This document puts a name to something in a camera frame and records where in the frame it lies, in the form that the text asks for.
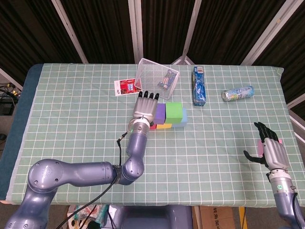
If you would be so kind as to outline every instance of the robotic hand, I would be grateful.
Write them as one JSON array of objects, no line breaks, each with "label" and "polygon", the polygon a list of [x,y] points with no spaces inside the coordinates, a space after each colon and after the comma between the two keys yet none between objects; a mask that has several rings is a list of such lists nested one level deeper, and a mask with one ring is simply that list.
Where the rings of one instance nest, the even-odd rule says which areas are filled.
[{"label": "robotic hand", "polygon": [[144,172],[143,157],[150,123],[154,120],[159,94],[148,98],[148,91],[139,93],[133,110],[131,136],[126,153],[129,158],[123,166],[109,162],[69,164],[54,159],[38,161],[29,171],[26,193],[18,210],[11,216],[5,229],[45,229],[50,204],[59,186],[77,187],[121,184],[129,185]]},{"label": "robotic hand", "polygon": [[265,165],[271,183],[277,211],[292,229],[305,229],[304,217],[296,199],[297,193],[288,174],[289,161],[284,146],[279,143],[276,133],[263,123],[254,123],[258,128],[264,146],[263,157],[252,157],[247,151],[244,155],[252,162]]}]

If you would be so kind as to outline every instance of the toy block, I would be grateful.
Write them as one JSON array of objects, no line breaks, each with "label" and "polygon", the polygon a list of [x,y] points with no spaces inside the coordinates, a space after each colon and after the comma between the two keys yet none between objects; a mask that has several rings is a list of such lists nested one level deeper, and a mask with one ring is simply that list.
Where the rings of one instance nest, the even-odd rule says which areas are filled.
[{"label": "toy block", "polygon": [[157,129],[168,129],[171,127],[172,127],[171,123],[157,125]]},{"label": "toy block", "polygon": [[187,124],[187,113],[186,113],[186,109],[183,108],[183,118],[181,122],[173,124],[172,127],[185,127],[186,124]]},{"label": "toy block", "polygon": [[150,126],[149,129],[151,130],[155,130],[157,128],[157,125],[153,125],[153,126]]},{"label": "toy block", "polygon": [[166,124],[180,123],[183,118],[182,103],[166,103],[165,122]]},{"label": "toy block", "polygon": [[164,124],[165,122],[165,104],[157,104],[156,116],[153,120],[154,124]]}]

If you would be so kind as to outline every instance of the blue block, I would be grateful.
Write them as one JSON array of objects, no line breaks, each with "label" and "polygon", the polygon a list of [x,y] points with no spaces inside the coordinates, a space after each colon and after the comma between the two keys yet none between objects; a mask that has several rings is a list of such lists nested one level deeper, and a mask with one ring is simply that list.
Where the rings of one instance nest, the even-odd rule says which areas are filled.
[{"label": "blue block", "polygon": [[187,113],[186,113],[186,109],[183,108],[183,118],[181,120],[180,123],[175,123],[172,125],[173,128],[175,127],[185,127],[187,124]]}]

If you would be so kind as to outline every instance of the purple block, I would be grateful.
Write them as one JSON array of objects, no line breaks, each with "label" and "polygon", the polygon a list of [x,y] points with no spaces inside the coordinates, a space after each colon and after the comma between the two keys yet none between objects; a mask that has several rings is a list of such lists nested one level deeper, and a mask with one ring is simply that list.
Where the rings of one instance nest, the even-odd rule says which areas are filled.
[{"label": "purple block", "polygon": [[157,104],[156,117],[154,118],[154,124],[164,124],[165,122],[165,104]]}]

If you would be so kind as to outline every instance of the red block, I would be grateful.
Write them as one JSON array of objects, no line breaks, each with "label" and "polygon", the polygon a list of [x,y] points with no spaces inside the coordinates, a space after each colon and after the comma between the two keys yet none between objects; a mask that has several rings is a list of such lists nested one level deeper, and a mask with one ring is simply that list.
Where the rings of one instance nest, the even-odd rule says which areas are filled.
[{"label": "red block", "polygon": [[157,129],[157,124],[155,124],[155,125],[153,125],[153,126],[150,126],[149,129],[151,129],[151,130]]}]

